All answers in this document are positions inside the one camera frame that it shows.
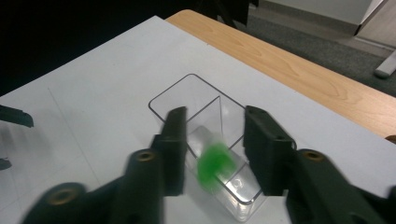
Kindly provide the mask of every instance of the clear plastic container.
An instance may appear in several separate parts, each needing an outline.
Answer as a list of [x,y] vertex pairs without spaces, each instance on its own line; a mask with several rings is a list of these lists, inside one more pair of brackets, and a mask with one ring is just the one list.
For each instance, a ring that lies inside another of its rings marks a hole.
[[188,108],[186,165],[197,174],[197,158],[205,143],[213,133],[219,134],[231,150],[237,169],[229,178],[218,176],[221,189],[213,193],[236,220],[247,221],[265,196],[242,146],[245,108],[196,75],[183,77],[148,104],[161,121],[170,110],[180,106]]

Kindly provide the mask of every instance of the white wall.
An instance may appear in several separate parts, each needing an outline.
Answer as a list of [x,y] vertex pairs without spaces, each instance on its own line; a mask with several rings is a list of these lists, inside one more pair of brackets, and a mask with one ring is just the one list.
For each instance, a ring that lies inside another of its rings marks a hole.
[[267,0],[352,24],[361,24],[383,0]]

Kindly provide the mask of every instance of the green object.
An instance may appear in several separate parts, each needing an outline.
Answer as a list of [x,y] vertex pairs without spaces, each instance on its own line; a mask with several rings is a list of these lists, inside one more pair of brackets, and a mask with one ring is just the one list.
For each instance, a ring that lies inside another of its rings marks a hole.
[[198,159],[198,181],[207,191],[219,188],[218,176],[229,178],[236,171],[232,155],[221,142],[209,145]]

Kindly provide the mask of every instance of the plastic box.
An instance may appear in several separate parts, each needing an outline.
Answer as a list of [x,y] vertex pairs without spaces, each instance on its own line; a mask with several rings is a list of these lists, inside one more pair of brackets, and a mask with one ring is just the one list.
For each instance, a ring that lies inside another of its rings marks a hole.
[[188,108],[186,165],[196,174],[196,159],[207,138],[212,133],[219,134],[231,150],[237,169],[231,178],[218,176],[221,189],[214,195],[236,220],[247,221],[265,196],[242,147],[245,108],[196,75],[183,77],[148,104],[161,121],[170,110],[180,106]]

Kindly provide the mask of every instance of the white table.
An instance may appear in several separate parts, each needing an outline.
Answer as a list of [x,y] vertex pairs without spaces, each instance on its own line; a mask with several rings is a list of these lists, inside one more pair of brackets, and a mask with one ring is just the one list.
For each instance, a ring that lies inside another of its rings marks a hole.
[[[396,147],[283,84],[152,18],[0,98],[35,127],[0,123],[0,223],[18,223],[46,189],[74,181],[95,189],[122,174],[128,155],[160,130],[148,102],[194,73],[242,105],[269,111],[299,148],[332,158],[356,186],[381,196],[396,185]],[[167,223],[236,223],[187,174],[185,194],[165,200]],[[288,223],[270,198],[247,223]]]

